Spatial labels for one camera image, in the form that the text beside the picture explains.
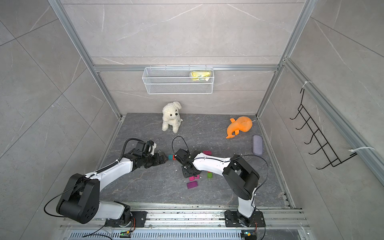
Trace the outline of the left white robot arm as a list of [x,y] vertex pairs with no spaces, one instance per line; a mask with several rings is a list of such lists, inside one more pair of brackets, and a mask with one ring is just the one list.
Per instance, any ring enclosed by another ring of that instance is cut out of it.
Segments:
[[168,156],[156,151],[156,143],[134,139],[136,146],[127,151],[132,139],[125,141],[121,154],[111,164],[85,175],[72,175],[60,195],[56,212],[60,217],[86,224],[91,220],[105,219],[113,226],[125,227],[133,224],[134,216],[129,205],[100,200],[100,192],[118,178],[144,167],[146,169],[165,164]]

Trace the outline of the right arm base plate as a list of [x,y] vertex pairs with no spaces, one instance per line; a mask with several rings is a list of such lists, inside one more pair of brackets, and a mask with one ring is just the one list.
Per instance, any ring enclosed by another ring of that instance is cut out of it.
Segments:
[[266,226],[264,215],[260,211],[254,211],[249,218],[244,217],[238,211],[227,210],[224,214],[227,228],[263,228]]

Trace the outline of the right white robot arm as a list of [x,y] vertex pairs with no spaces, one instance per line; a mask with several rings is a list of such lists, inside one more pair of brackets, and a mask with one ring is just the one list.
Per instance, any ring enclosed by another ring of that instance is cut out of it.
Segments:
[[243,157],[234,155],[231,158],[219,158],[179,149],[175,158],[182,164],[185,178],[196,177],[202,171],[225,178],[239,201],[237,211],[225,212],[227,227],[251,227],[255,224],[254,198],[260,175]]

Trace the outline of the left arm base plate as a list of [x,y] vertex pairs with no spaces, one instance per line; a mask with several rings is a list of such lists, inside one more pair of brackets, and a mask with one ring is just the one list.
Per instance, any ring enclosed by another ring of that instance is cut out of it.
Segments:
[[125,216],[119,220],[106,220],[106,227],[113,228],[143,228],[146,223],[148,212],[137,211],[127,212]]

